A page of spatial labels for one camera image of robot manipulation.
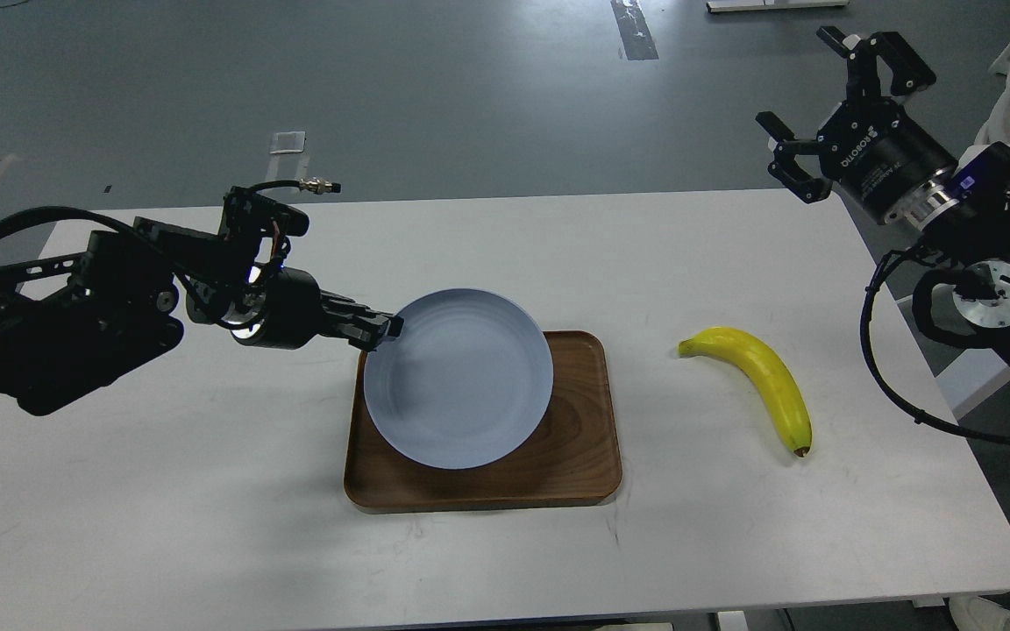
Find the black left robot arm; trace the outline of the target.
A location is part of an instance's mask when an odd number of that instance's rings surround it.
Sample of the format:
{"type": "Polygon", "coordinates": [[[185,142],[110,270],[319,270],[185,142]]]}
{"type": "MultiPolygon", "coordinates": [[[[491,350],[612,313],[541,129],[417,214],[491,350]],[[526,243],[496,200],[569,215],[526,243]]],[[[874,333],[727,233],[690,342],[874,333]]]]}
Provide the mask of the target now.
{"type": "Polygon", "coordinates": [[[277,188],[341,190],[319,177],[230,188],[214,232],[65,205],[1,220],[0,241],[60,221],[97,229],[83,252],[0,266],[0,394],[49,415],[111,385],[181,342],[180,302],[192,323],[227,329],[242,346],[298,349],[324,337],[370,352],[400,336],[399,315],[322,290],[286,265],[309,217],[267,196],[277,188]]]}

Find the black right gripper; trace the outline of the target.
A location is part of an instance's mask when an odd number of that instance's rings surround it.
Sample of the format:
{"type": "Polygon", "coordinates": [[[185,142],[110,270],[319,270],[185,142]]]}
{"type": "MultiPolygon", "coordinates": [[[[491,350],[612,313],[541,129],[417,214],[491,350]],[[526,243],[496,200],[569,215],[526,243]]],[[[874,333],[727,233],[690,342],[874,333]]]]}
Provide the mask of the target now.
{"type": "Polygon", "coordinates": [[[875,223],[893,223],[905,215],[907,195],[957,168],[903,108],[937,75],[898,32],[857,35],[822,25],[816,36],[845,61],[844,99],[813,139],[797,139],[775,113],[758,112],[770,140],[768,172],[804,203],[827,199],[833,181],[875,223]],[[807,172],[799,156],[819,156],[825,177],[807,172]]]}

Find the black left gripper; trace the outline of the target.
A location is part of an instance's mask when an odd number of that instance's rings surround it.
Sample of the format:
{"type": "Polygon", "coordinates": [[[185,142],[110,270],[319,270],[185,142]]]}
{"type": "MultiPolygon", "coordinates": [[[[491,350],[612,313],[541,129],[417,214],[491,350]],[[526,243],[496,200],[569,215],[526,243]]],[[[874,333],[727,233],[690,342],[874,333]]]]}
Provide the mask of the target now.
{"type": "Polygon", "coordinates": [[[365,352],[376,351],[385,340],[401,335],[404,319],[394,313],[337,293],[321,293],[319,283],[303,269],[285,268],[270,283],[263,303],[264,318],[252,326],[234,330],[241,346],[298,349],[319,331],[325,338],[340,338],[365,352]]]}

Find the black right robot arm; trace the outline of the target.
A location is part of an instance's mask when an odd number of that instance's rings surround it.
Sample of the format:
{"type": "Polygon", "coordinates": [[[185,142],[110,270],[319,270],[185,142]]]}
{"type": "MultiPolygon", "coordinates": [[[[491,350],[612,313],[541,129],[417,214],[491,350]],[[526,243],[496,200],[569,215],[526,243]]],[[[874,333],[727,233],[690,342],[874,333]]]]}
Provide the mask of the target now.
{"type": "Polygon", "coordinates": [[[773,112],[758,113],[770,137],[770,176],[805,203],[830,192],[875,223],[905,220],[913,248],[878,264],[867,294],[905,260],[926,271],[911,295],[923,336],[961,349],[989,349],[1010,367],[1010,147],[997,141],[961,165],[910,119],[901,97],[936,74],[897,32],[818,37],[846,64],[844,100],[814,138],[798,138],[773,112]]]}

